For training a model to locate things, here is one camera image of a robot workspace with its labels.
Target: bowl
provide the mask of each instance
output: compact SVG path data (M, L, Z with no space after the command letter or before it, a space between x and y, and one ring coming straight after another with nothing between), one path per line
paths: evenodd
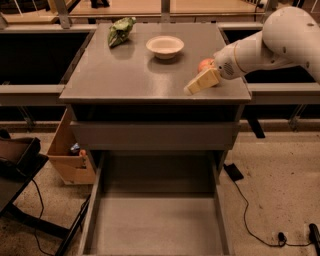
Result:
M173 36L156 36L151 38L147 48L159 59L171 59L184 47L184 43Z

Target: concrete floor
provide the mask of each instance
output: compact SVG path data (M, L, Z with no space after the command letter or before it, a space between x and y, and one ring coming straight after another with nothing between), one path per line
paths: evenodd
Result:
M286 121L261 121L265 139L257 139L243 122L234 149L226 163L235 163L244 175L239 188L250 203L247 224L262 240L277 244L278 232L284 232L288 243L308 242L310 223L320 228L320 123L302 121L298 132L292 132ZM41 139L46 153L55 125L38 126L31 133L21 127L9 128L12 137L25 135ZM47 163L36 176L45 211L43 219L68 227L88 194L90 185L64 185L57 172ZM225 171L220 175L224 189L226 216L230 237L237 256L316 256L308 247L269 248L250 236L245 229L245 201ZM16 200L25 212L38 216L41 207L36 189L30 184ZM38 232L43 250L54 254L59 239ZM78 231L66 255L77 255L81 231ZM0 219L0 255L43 255L39 252L33 229L6 218Z

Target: green chip bag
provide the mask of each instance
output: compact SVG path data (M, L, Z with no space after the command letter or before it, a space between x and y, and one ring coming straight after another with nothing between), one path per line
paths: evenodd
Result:
M115 47L128 39L129 33L136 23L135 17L126 17L116 21L110 28L108 34L109 47Z

